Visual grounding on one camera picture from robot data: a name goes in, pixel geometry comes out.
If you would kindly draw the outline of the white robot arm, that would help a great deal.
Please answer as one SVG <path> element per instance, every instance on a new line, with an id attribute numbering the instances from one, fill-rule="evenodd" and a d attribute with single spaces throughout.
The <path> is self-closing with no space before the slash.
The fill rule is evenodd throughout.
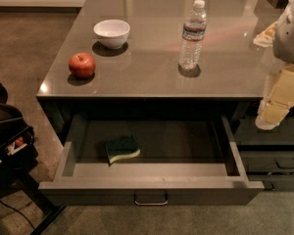
<path id="1" fill-rule="evenodd" d="M 279 19 L 257 35 L 253 43 L 271 46 L 273 55 L 284 62 L 277 75 L 266 78 L 264 97 L 255 120 L 258 128 L 272 130 L 294 107 L 294 0 L 288 0 Z"/>

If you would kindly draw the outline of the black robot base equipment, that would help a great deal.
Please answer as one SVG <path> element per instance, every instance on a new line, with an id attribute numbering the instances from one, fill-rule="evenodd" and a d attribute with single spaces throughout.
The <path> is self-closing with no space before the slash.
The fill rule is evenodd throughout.
<path id="1" fill-rule="evenodd" d="M 41 235 L 65 207 L 52 204 L 29 175 L 37 165 L 34 131 L 25 122 L 21 111 L 8 105 L 7 100 L 8 92 L 0 83 L 0 192 L 15 181 L 22 184 L 22 190 L 46 214 L 44 220 L 33 227 L 30 233 Z"/>

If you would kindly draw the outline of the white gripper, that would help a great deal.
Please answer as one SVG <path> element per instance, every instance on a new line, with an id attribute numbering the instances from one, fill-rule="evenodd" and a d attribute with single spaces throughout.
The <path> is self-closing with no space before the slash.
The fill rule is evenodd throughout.
<path id="1" fill-rule="evenodd" d="M 274 22 L 264 29 L 254 38 L 253 43 L 260 47 L 271 47 L 276 25 L 277 22 Z M 286 65 L 279 72 L 269 94 L 269 101 L 274 105 L 262 101 L 255 120 L 256 126 L 262 130 L 272 130 L 279 126 L 289 113 L 288 109 L 294 107 L 294 64 Z"/>

